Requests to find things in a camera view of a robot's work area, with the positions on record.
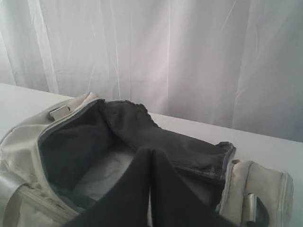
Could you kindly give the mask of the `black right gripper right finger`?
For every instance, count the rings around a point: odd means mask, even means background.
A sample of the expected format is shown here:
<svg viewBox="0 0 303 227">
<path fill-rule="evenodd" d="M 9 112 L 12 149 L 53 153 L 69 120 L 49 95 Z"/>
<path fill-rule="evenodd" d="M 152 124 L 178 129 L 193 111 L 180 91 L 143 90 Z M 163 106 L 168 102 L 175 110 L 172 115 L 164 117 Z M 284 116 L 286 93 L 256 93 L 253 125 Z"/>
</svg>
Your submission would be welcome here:
<svg viewBox="0 0 303 227">
<path fill-rule="evenodd" d="M 161 150 L 151 153 L 151 218 L 154 227 L 225 227 L 216 211 L 224 180 L 179 172 Z"/>
</svg>

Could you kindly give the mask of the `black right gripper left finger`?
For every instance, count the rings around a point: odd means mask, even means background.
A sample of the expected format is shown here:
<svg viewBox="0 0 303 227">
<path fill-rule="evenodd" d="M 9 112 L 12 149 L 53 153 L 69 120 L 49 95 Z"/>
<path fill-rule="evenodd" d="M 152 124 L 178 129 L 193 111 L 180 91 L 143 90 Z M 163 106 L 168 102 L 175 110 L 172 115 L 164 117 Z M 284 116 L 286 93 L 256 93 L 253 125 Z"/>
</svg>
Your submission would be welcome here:
<svg viewBox="0 0 303 227">
<path fill-rule="evenodd" d="M 152 151 L 139 149 L 117 183 L 65 227 L 147 227 Z"/>
</svg>

